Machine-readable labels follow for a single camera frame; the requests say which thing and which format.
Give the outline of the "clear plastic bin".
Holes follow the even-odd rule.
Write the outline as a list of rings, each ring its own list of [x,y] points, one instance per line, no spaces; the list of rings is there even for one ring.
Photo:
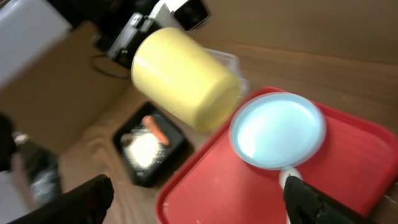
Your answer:
[[[206,49],[206,51],[238,77],[240,85],[240,99],[243,99],[249,91],[249,82],[243,76],[239,57],[234,54],[213,49]]]

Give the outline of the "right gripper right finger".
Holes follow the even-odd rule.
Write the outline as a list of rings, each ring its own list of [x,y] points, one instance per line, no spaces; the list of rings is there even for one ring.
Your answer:
[[[287,178],[283,193],[290,224],[375,224],[297,177]]]

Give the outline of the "red serving tray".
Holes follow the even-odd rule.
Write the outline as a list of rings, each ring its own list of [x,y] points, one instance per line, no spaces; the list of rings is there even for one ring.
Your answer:
[[[367,215],[397,178],[397,136],[382,126],[317,104],[326,121],[322,147],[297,169],[304,181]],[[227,120],[162,187],[160,223],[285,223],[279,172],[244,162]]]

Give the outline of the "black waste tray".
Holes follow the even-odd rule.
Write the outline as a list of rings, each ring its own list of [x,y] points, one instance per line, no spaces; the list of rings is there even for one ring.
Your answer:
[[[193,153],[183,131],[149,101],[116,131],[113,144],[131,182],[147,188]]]

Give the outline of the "orange carrot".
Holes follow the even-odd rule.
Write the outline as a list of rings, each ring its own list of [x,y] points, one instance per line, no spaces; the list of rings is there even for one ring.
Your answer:
[[[141,123],[145,126],[157,139],[160,143],[165,146],[170,144],[170,140],[164,134],[160,126],[158,125],[155,117],[152,115],[147,115],[142,118]]]

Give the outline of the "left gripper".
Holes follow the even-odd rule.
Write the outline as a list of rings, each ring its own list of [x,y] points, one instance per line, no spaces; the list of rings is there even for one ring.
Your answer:
[[[209,10],[202,0],[160,0],[147,15],[132,14],[107,51],[107,57],[130,68],[139,46],[155,31],[167,27],[190,31],[208,17]]]

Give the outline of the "white rice pile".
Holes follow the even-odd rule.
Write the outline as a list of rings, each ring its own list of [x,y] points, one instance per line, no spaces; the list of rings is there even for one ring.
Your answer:
[[[158,139],[146,129],[130,132],[133,136],[128,147],[122,147],[127,160],[138,170],[147,170],[165,156],[165,149]]]

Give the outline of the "light blue plate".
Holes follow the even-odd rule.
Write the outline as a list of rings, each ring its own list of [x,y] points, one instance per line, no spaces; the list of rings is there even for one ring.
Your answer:
[[[306,162],[320,150],[326,119],[318,106],[302,96],[266,93],[237,110],[228,137],[244,162],[281,170]]]

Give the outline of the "brown food scrap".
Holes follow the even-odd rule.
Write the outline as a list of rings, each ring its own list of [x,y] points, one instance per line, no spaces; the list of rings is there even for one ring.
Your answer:
[[[133,140],[132,134],[125,133],[120,137],[119,142],[120,142],[121,147],[128,147],[132,143],[132,140]]]

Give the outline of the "yellow plastic cup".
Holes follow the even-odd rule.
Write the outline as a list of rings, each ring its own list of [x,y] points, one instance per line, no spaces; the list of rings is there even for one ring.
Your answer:
[[[201,132],[221,125],[239,101],[238,77],[178,28],[155,31],[139,46],[134,86]]]

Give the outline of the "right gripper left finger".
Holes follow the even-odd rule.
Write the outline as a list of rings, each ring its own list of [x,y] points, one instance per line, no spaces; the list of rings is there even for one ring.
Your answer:
[[[102,224],[113,199],[111,179],[100,174],[9,224]]]

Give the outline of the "white plastic spoon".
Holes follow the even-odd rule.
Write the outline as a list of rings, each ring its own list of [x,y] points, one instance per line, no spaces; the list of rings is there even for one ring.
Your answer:
[[[279,173],[279,185],[281,186],[282,190],[284,190],[287,178],[290,176],[297,177],[300,180],[303,179],[301,173],[296,168],[290,167],[281,170]]]

